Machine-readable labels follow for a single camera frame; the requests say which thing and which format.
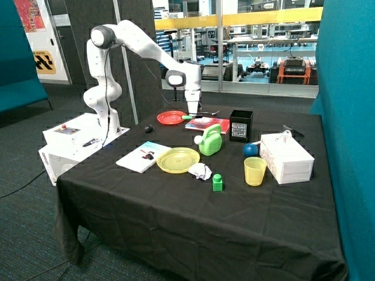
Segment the blue ball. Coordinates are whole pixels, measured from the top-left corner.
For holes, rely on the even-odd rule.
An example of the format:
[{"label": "blue ball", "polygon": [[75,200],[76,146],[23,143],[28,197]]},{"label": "blue ball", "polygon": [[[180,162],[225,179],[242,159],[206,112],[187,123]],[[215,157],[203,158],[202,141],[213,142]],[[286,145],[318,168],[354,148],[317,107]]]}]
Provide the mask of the blue ball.
[{"label": "blue ball", "polygon": [[243,153],[246,157],[258,155],[258,146],[253,145],[252,143],[247,143],[244,145]]}]

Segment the plastic cup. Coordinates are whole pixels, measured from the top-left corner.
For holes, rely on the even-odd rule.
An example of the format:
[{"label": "plastic cup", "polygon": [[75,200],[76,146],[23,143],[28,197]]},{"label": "plastic cup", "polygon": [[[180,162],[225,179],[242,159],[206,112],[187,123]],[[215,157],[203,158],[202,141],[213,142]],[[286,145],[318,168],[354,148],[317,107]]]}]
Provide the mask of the plastic cup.
[{"label": "plastic cup", "polygon": [[249,157],[244,161],[245,181],[249,186],[259,186],[264,177],[267,162],[259,157]]}]

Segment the crumpled paper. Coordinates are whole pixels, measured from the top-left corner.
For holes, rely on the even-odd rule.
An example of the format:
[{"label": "crumpled paper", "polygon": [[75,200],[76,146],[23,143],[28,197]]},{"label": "crumpled paper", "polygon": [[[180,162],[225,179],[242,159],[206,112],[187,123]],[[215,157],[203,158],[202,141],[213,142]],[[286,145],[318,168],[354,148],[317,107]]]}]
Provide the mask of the crumpled paper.
[{"label": "crumpled paper", "polygon": [[191,166],[188,170],[190,174],[193,174],[197,179],[208,180],[211,177],[211,170],[203,163],[196,163]]}]

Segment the black tablecloth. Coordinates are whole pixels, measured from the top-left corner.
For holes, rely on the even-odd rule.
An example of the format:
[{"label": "black tablecloth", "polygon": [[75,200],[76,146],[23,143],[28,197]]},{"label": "black tablecloth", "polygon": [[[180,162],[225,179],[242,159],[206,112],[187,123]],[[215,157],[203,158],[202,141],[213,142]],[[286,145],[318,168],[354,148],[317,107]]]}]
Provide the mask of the black tablecloth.
[{"label": "black tablecloth", "polygon": [[[220,109],[222,118],[233,110],[205,109]],[[320,116],[254,111],[252,141],[283,125],[304,135],[296,140],[315,158],[310,182],[280,186],[267,169],[260,187],[248,186],[244,144],[225,135],[218,153],[201,156],[223,176],[222,192],[213,192],[212,180],[165,173],[157,164],[143,174],[115,164],[146,141],[199,151],[193,138],[201,132],[161,125],[156,116],[58,178],[55,234],[70,262],[83,258],[81,225],[189,280],[345,280]],[[154,131],[145,133],[146,124]]]}]

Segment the glass wall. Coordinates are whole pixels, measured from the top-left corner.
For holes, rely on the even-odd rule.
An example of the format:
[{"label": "glass wall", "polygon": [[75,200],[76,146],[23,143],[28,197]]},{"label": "glass wall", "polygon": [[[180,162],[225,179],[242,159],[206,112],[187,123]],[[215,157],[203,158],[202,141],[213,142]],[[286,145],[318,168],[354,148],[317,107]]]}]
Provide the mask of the glass wall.
[{"label": "glass wall", "polygon": [[[176,60],[201,65],[203,90],[315,97],[322,6],[323,0],[154,0],[161,18],[155,26],[163,28],[158,43],[173,48]],[[173,28],[171,45],[165,30]]]}]

